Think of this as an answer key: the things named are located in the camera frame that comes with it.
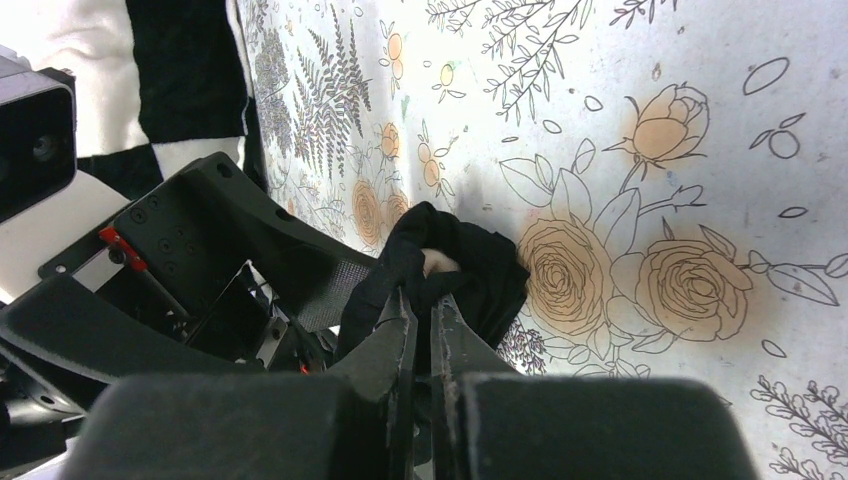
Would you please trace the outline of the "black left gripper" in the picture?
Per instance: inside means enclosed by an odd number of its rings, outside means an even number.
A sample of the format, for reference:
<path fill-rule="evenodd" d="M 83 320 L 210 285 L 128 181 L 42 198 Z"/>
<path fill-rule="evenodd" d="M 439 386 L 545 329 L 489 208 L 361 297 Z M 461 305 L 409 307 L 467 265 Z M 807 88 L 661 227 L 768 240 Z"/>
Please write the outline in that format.
<path fill-rule="evenodd" d="M 122 266 L 105 285 L 57 276 L 1 311 L 5 464 L 62 454 L 65 421 L 124 377 L 294 368 L 293 349 L 271 336 L 276 312 L 309 332 L 337 327 L 376 262 L 290 214 L 223 152 L 192 161 L 98 235 Z M 276 308 L 242 279 L 249 267 Z"/>

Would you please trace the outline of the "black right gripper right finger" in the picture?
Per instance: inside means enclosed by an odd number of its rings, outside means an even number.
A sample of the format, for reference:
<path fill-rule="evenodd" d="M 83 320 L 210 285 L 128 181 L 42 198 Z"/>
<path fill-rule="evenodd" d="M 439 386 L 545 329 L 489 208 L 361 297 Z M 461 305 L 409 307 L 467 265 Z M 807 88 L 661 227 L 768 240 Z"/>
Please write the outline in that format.
<path fill-rule="evenodd" d="M 431 312 L 438 479 L 753 479 L 737 424 L 682 379 L 525 376 L 465 322 Z"/>

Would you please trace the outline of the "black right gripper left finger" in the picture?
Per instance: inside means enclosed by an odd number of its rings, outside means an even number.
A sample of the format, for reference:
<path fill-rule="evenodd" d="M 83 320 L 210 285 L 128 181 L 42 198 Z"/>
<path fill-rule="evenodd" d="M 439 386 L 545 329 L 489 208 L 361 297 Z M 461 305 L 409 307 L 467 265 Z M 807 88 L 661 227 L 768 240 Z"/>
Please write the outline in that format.
<path fill-rule="evenodd" d="M 97 400 L 63 479 L 409 479 L 417 320 L 393 292 L 318 374 L 144 375 Z"/>

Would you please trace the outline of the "black underwear beige waistband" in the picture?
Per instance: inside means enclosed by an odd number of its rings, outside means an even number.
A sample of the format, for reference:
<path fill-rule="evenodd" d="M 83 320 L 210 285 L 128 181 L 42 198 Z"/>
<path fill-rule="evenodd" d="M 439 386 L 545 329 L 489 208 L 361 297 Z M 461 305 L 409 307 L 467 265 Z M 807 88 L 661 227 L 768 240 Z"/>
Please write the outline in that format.
<path fill-rule="evenodd" d="M 400 217 L 375 265 L 354 287 L 334 356 L 344 358 L 372 333 L 398 289 L 421 322 L 452 295 L 466 324 L 495 348 L 524 306 L 528 278 L 513 241 L 421 202 Z"/>

